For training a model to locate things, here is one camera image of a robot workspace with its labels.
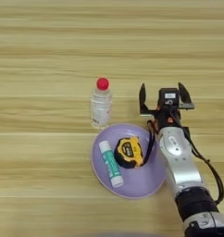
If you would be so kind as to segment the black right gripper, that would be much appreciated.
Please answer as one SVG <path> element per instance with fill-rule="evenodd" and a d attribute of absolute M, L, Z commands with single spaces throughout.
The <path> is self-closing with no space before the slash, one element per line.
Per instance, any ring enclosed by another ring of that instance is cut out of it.
<path fill-rule="evenodd" d="M 180 124 L 180 110 L 194 109 L 194 104 L 192 103 L 189 92 L 182 83 L 179 82 L 178 85 L 180 91 L 180 100 L 183 102 L 183 104 L 178 107 L 163 106 L 151 110 L 145 104 L 145 84 L 142 84 L 139 92 L 140 115 L 154 117 L 153 120 L 148 121 L 148 123 L 152 126 L 154 132 L 160 132 L 166 127 L 182 128 Z"/>

